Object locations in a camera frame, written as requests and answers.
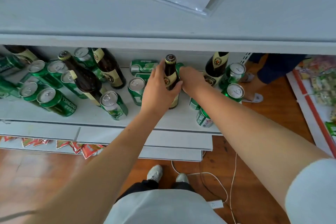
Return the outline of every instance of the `person's left hand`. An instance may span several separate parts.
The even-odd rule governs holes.
[[[167,90],[164,82],[164,60],[153,69],[147,82],[145,92],[142,97],[141,112],[155,114],[162,117],[173,103],[175,97],[180,93],[182,81],[179,81],[174,89]]]

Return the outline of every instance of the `shoe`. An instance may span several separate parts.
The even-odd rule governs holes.
[[[176,178],[176,182],[186,182],[189,183],[188,177],[186,174],[180,173],[177,178]]]
[[[148,180],[154,180],[157,183],[159,183],[159,181],[161,180],[163,174],[163,168],[160,165],[156,165],[154,167],[152,167],[151,170],[149,170],[148,174],[147,174],[147,179]]]
[[[241,80],[241,82],[251,82],[254,78],[254,74],[252,73],[246,73],[247,79],[246,80]]]
[[[260,103],[264,100],[264,97],[263,95],[261,94],[258,94],[258,93],[254,93],[254,98],[252,101],[250,100],[247,100],[247,99],[242,99],[241,101],[242,102],[248,102],[248,103]]]

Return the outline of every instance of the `white shirt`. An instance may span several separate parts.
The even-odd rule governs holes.
[[[288,189],[285,208],[292,224],[336,223],[336,160],[304,168]],[[199,194],[179,189],[135,192],[120,199],[105,224],[224,224]]]

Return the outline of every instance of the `person's foot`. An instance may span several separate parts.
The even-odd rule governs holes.
[[[244,98],[241,100],[242,102],[249,102],[249,103],[260,103],[264,100],[263,95],[254,93],[254,94],[245,94]]]
[[[177,178],[176,178],[176,182],[186,182],[189,183],[188,177],[186,174],[180,173]]]
[[[254,78],[254,74],[252,73],[246,73],[242,78],[241,78],[241,82],[251,82]]]
[[[147,174],[147,179],[148,180],[154,180],[157,183],[159,183],[161,177],[163,174],[163,168],[160,165],[156,165],[154,167],[151,168],[151,170],[149,170],[148,174]]]

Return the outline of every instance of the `hand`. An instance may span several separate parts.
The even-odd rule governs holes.
[[[204,86],[210,86],[204,80],[202,73],[192,67],[181,67],[180,79],[183,81],[183,90],[192,98],[199,91],[199,89]]]
[[[153,69],[143,93],[141,105],[142,113],[155,114],[159,118],[165,114],[175,97],[180,93],[183,83],[179,81],[174,89],[167,90],[164,82],[164,67],[165,63],[162,60]]]

